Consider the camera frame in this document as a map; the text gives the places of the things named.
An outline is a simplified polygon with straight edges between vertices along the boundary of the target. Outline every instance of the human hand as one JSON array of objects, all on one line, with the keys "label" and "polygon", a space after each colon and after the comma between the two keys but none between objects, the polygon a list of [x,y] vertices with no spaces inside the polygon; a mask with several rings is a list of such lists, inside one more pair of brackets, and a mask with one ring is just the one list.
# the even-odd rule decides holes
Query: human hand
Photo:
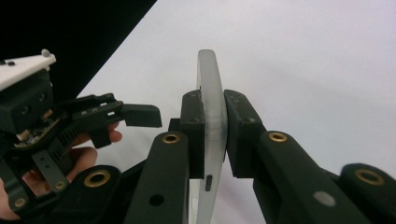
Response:
[{"label": "human hand", "polygon": [[[118,123],[108,126],[108,135],[111,142],[118,142],[122,138],[122,134],[115,129]],[[93,147],[76,147],[90,140],[87,134],[81,134],[73,143],[73,147],[67,150],[71,160],[75,164],[73,169],[67,174],[66,178],[72,182],[76,175],[88,168],[91,168],[96,163],[97,151]],[[27,172],[22,179],[29,186],[36,196],[46,194],[50,191],[50,186],[37,170]],[[4,190],[3,180],[0,179],[0,219],[3,220],[17,220],[20,219],[8,206],[8,196]]]}]

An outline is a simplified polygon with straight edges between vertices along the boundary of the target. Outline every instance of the white plastic part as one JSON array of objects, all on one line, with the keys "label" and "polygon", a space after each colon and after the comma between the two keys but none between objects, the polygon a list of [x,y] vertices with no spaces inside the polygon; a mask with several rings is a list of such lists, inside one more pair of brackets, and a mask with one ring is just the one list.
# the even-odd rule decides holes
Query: white plastic part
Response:
[{"label": "white plastic part", "polygon": [[41,69],[50,70],[50,64],[55,62],[55,56],[46,49],[41,55],[5,60],[5,64],[0,65],[0,91]]},{"label": "white plastic part", "polygon": [[[227,109],[213,50],[198,52],[197,89],[201,90],[205,113],[205,179],[190,182],[190,223],[209,224],[218,192],[227,143]],[[212,176],[210,190],[207,178]]]}]

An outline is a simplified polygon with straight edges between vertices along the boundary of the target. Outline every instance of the white table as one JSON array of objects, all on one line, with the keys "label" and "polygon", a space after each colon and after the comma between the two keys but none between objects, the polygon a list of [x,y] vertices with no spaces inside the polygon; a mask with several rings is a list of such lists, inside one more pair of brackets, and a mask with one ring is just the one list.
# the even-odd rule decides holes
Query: white table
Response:
[{"label": "white table", "polygon": [[[197,53],[213,49],[224,89],[244,93],[268,130],[291,134],[323,168],[363,162],[396,177],[394,1],[158,1],[82,95],[113,92],[161,109],[163,128],[126,128],[99,150],[122,171],[145,159],[181,97]],[[263,223],[251,180],[224,162],[212,219]]]}]

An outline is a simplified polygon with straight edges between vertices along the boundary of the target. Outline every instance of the dark floor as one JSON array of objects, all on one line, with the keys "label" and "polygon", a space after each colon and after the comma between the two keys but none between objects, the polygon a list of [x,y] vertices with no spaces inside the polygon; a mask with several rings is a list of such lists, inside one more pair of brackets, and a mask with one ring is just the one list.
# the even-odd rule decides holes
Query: dark floor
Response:
[{"label": "dark floor", "polygon": [[55,102],[74,99],[155,2],[7,1],[0,60],[48,49],[57,58],[49,71]]}]

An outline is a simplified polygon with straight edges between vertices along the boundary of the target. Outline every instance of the white tabletop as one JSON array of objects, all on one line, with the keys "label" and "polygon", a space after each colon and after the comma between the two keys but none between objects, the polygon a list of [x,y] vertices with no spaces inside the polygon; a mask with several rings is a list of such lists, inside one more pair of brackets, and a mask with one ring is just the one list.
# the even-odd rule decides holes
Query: white tabletop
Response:
[{"label": "white tabletop", "polygon": [[[197,54],[217,54],[223,89],[244,93],[268,130],[291,134],[321,167],[396,177],[394,1],[158,1],[82,95],[113,92],[161,109],[163,128],[126,128],[99,150],[122,171],[145,159],[196,87]],[[251,180],[224,162],[212,219],[263,223]]]}]

